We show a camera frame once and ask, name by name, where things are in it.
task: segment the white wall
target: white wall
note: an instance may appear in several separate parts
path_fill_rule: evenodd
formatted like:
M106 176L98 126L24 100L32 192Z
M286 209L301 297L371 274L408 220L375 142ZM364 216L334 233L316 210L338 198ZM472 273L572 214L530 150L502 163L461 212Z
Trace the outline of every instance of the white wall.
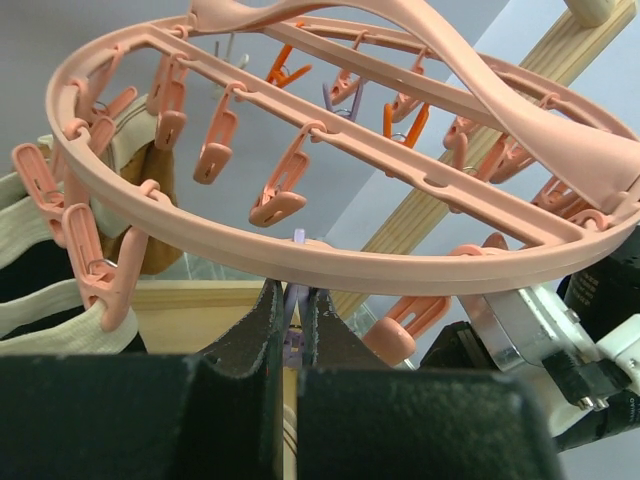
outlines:
M478 40L478 51L512 63L519 63L538 39L564 11L560 1L539 2L511 0L487 32ZM636 132L640 132L640 20L629 27L585 71L572 88L618 116ZM441 135L452 116L444 112L432 115L417 148L437 158L442 152ZM518 196L531 199L548 174L541 168L527 171L505 185ZM384 219L409 192L409 187L376 173L358 193L351 205L330 230L326 240L335 247L360 249L382 225ZM447 218L416 249L416 255L443 255L467 241L482 242L490 230L459 215ZM374 296L367 305L380 317L396 298ZM451 322L466 319L459 305L439 325L418 342L419 352L412 360L418 363L438 335ZM613 437L561 455L568 478L575 480L632 480L638 478L638 445L640 431Z
M475 41L495 18L507 0L490 0L480 5L474 0L449 2L434 0L432 5L459 28L469 41ZM11 149L18 143L32 142L47 133L43 112L43 98L47 82L56 68L71 52L84 43L118 28L154 18L181 15L189 2L157 2L154 0L113 0L110 2L87 0L21 0L4 2L0 17L0 68L3 95L0 111L10 115L0 131L0 148L7 155L0 161L0 172L9 168ZM245 0L243 3L260 6L271 0ZM464 3L468 8L461 8ZM388 26L373 15L353 9L325 9L320 16L333 16L347 20ZM222 49L226 46L226 37ZM213 51L213 39L205 37L194 41L198 46ZM249 53L248 70L264 77L281 45L258 35L239 35L235 56ZM373 47L365 46L366 53ZM390 63L410 65L412 57L385 49L375 54ZM135 53L121 66L114 86L135 85L146 92L158 57ZM311 62L313 70L288 89L314 103L322 104L321 83L333 82L337 68L312 59L300 52L290 57L295 69ZM445 67L433 72L442 80L449 75ZM196 184L192 180L193 168L205 130L215 108L208 82L196 75L188 77L186 112L189 124L176 148L176 185L180 206L200 216L228 225L253 230L248 212L264 182L271 174L280 156L292 141L293 127L274 119L248 103L235 105L240 127L234 142L235 155L218 181L212 186ZM379 131L383 101L391 101L393 92L377 85L367 85L361 106L359 122ZM278 225L263 230L272 236L290 236L295 227L303 227L312 237L324 236L355 194L366 183L373 169L327 145L314 144L306 149L312 163L296 191L308 199L307 206L298 214Z

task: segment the black padded surface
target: black padded surface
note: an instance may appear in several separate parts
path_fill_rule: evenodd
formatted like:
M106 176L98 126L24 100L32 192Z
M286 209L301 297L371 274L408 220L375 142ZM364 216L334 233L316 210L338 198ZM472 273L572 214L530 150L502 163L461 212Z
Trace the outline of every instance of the black padded surface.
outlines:
M500 374L311 369L298 395L304 480L563 478L533 396Z

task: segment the white cloth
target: white cloth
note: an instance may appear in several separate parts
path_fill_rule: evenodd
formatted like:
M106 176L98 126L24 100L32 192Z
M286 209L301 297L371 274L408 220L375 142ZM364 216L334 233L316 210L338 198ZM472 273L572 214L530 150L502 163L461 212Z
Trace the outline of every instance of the white cloth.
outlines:
M0 336L13 329L82 305L75 280L65 280L26 297L0 304ZM82 314L57 327L0 341L0 355L116 354L138 333L133 310L113 332L102 330L105 305L98 300Z
M7 198L4 193L0 193L0 202ZM0 210L0 268L13 263L36 243L51 238L51 231L31 197L3 208Z

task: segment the beige fabric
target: beige fabric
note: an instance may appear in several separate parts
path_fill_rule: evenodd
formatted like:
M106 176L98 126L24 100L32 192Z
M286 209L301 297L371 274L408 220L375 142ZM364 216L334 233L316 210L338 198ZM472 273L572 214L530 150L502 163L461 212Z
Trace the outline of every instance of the beige fabric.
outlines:
M54 283L26 297L0 304L0 330L20 325L82 305L75 280ZM0 341L0 355L80 355L122 352L138 333L138 320L129 309L113 332L102 330L105 305L98 300L91 308L57 327Z
M157 181L162 193L176 205L173 152L158 150L153 143L145 145L133 155L129 163L122 167L120 176L134 185L141 185L148 179ZM100 243L105 258L117 263L125 233L126 230L115 238L109 238L100 232ZM157 275L169 268L181 255L181 250L149 237L140 273Z

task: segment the wooden beam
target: wooden beam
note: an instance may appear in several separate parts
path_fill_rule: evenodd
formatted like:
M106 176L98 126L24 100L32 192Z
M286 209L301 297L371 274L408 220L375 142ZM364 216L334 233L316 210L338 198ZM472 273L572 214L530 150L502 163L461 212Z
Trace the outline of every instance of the wooden beam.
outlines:
M597 28L585 28L567 10L520 64L561 85L573 82L636 15L635 0L618 0L609 20ZM475 166L488 152L499 133L485 128L469 145L469 165ZM445 152L440 161L450 163ZM413 190L362 249L365 252L410 254L448 212L444 203ZM351 315L368 295L334 292L342 318Z
M583 27L599 27L611 18L616 0L564 0Z
M251 307L263 285L261 281L141 280L136 287L133 309Z

